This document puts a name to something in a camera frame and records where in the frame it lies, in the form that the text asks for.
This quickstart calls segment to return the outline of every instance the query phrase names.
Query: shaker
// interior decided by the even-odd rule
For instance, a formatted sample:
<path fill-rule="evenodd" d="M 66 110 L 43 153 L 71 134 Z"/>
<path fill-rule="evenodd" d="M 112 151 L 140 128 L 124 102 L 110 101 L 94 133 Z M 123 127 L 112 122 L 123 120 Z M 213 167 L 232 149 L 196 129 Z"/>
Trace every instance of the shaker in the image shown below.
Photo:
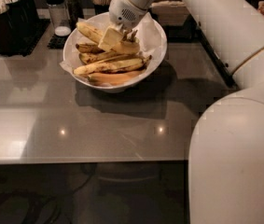
<path fill-rule="evenodd" d="M 68 13 L 64 0 L 46 0 L 55 35 L 67 36 L 71 33 Z"/>
<path fill-rule="evenodd" d="M 68 10 L 70 26 L 71 29 L 74 30 L 76 28 L 78 18 L 84 18 L 83 6 L 81 4 L 81 0 L 65 0 L 65 3 Z"/>

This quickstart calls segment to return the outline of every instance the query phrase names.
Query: gray countertop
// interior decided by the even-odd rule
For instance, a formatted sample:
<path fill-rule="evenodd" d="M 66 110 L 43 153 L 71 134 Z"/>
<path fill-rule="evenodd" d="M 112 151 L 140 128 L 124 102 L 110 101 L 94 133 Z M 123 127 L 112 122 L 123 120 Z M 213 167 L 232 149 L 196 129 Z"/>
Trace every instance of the gray countertop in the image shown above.
<path fill-rule="evenodd" d="M 48 49 L 0 57 L 0 164 L 181 161 L 200 114 L 229 88 L 199 42 L 169 43 L 158 70 L 122 93 L 91 90 Z"/>

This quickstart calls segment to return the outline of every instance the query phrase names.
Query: stainless steel counter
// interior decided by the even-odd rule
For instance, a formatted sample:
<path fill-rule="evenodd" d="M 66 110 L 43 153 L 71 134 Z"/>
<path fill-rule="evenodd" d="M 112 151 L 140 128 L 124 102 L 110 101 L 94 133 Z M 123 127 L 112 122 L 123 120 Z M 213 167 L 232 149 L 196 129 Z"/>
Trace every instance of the stainless steel counter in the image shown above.
<path fill-rule="evenodd" d="M 199 115 L 229 92 L 199 42 L 169 44 L 149 79 L 123 93 L 90 90 L 48 49 L 0 57 L 0 164 L 181 161 Z"/>

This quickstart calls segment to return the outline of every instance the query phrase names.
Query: table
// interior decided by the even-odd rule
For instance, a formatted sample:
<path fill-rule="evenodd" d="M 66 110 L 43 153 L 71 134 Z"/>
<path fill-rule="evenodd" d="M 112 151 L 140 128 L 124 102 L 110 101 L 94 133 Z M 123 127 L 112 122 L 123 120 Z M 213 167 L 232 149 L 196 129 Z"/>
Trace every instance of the table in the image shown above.
<path fill-rule="evenodd" d="M 232 89 L 199 41 L 169 43 L 160 68 L 122 93 L 91 90 L 48 49 L 0 57 L 0 164 L 183 161 L 200 114 Z"/>

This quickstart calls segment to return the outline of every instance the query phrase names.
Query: condiment bottle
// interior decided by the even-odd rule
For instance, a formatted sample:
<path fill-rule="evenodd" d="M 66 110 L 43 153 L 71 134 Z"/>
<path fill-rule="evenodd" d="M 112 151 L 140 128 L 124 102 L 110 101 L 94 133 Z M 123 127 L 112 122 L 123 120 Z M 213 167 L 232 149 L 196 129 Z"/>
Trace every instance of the condiment bottle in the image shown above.
<path fill-rule="evenodd" d="M 69 22 L 72 30 L 76 28 L 76 23 L 78 18 L 83 19 L 83 6 L 81 4 L 81 0 L 65 0 L 68 15 L 69 15 Z"/>
<path fill-rule="evenodd" d="M 71 33 L 69 18 L 64 0 L 46 0 L 55 35 L 67 36 Z"/>

